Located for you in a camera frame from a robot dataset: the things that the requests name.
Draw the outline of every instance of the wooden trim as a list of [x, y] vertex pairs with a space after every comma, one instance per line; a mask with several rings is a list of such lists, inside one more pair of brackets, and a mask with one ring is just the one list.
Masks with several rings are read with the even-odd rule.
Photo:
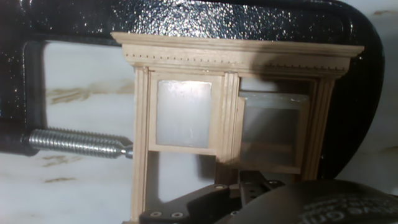
[[169, 37], [161, 35], [113, 32], [120, 44], [137, 44], [155, 47], [169, 46], [181, 49], [213, 49], [240, 52], [274, 52], [285, 54], [313, 54], [337, 57], [355, 57], [364, 50], [362, 46], [311, 44], [266, 40], [228, 40], [197, 37]]
[[147, 68], [136, 68], [134, 98], [136, 117], [134, 125], [133, 176], [131, 192], [131, 221], [138, 222], [146, 207], [148, 171], [148, 122], [150, 75]]
[[221, 148], [217, 153], [220, 162], [228, 163], [232, 159], [232, 142], [234, 138], [234, 121], [236, 116], [236, 101], [239, 92], [239, 77], [237, 73], [226, 73], [224, 76], [223, 105], [221, 114]]
[[339, 78], [364, 47], [114, 32], [133, 66]]
[[250, 150], [255, 151], [277, 151], [284, 153], [292, 153], [293, 146], [288, 144], [267, 144], [263, 142], [242, 142], [241, 148], [246, 149], [250, 148]]
[[318, 166], [319, 166], [319, 160], [322, 152], [322, 146], [323, 146], [323, 139], [325, 136], [325, 130], [326, 130], [326, 122], [328, 120], [328, 114], [329, 114], [329, 107], [330, 107], [330, 100], [331, 100], [331, 94], [333, 92], [333, 87], [335, 85], [334, 80], [327, 80], [325, 82], [326, 88], [325, 88], [325, 96], [323, 99], [323, 117], [320, 118], [319, 123], [320, 123], [320, 132], [319, 136], [317, 137], [317, 141], [315, 142], [315, 150], [313, 152], [313, 163], [312, 167], [310, 170], [312, 171], [310, 178], [312, 180], [317, 179], [318, 175]]
[[[201, 155], [215, 155], [219, 148], [219, 118], [221, 101], [221, 84], [223, 77], [205, 75], [183, 75], [181, 73], [151, 72], [150, 117], [149, 117], [149, 150], [168, 152], [187, 152]], [[199, 81], [211, 83], [211, 115], [208, 148], [164, 146], [156, 143], [157, 129], [157, 85], [159, 80]]]
[[221, 145], [216, 153], [216, 184], [234, 184], [233, 170], [233, 138], [236, 116], [236, 101], [239, 92], [239, 76], [237, 73], [225, 73], [223, 82], [223, 104], [221, 109]]
[[295, 141], [295, 167], [302, 166], [305, 153], [305, 141], [307, 138], [307, 124], [310, 113], [310, 102], [305, 102], [298, 111], [297, 133]]
[[237, 162], [240, 161], [240, 156], [241, 156], [245, 101], [246, 100], [243, 97], [238, 97], [238, 101], [236, 102], [236, 117], [235, 117], [235, 127], [234, 127], [233, 152], [232, 152], [231, 160], [237, 161]]
[[301, 168], [294, 166], [284, 166], [278, 164], [270, 164], [266, 162], [240, 162], [239, 165], [235, 166], [239, 169], [244, 170], [259, 170], [261, 172], [276, 172], [281, 174], [300, 174]]
[[198, 155], [209, 155], [215, 156], [215, 149], [205, 149], [205, 148], [197, 148], [197, 147], [183, 147], [183, 146], [163, 146], [163, 145], [151, 145], [149, 148], [150, 151], [155, 152], [184, 152], [184, 153], [192, 153]]
[[316, 103], [312, 111], [310, 132], [308, 134], [307, 153], [303, 160], [301, 180], [317, 178], [318, 160], [322, 150], [323, 136], [325, 134], [328, 107], [333, 90], [334, 80], [320, 80], [317, 89]]
[[209, 70], [197, 70], [197, 69], [186, 69], [186, 68], [175, 68], [175, 67], [159, 67], [151, 66], [151, 72], [155, 73], [170, 73], [170, 74], [184, 74], [184, 75], [209, 75], [209, 76], [224, 76], [224, 71], [209, 71]]

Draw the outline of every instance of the white marble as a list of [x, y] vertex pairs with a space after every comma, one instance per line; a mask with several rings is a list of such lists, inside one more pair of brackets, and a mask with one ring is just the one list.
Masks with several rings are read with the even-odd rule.
[[[346, 2], [376, 26], [386, 50], [386, 76], [372, 127], [338, 178], [398, 194], [398, 29], [393, 23], [398, 2]], [[53, 43], [45, 49], [44, 60], [49, 126], [117, 134], [133, 141], [134, 70], [119, 47]], [[212, 183], [212, 157], [163, 153], [151, 159], [152, 203]], [[0, 155], [0, 223], [128, 220], [133, 162], [44, 151], [35, 157]]]

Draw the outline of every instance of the crown molding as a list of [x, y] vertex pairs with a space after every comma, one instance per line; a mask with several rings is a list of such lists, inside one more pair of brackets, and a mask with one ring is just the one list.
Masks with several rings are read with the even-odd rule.
[[113, 32], [133, 66], [164, 66], [214, 71], [289, 70], [339, 78], [364, 47], [265, 40], [227, 40]]

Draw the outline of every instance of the frosted window pane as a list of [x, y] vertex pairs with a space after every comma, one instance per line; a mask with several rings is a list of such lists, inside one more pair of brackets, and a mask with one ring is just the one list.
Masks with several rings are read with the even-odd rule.
[[211, 83], [159, 81], [156, 144], [207, 148], [210, 114]]

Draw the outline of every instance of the metal thread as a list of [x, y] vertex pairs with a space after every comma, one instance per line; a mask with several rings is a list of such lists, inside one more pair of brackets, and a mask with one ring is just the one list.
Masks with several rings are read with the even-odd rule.
[[132, 145], [123, 146], [115, 138], [95, 136], [91, 133], [35, 129], [30, 134], [29, 144], [40, 150], [70, 152], [109, 159], [115, 159], [124, 154], [132, 159]]

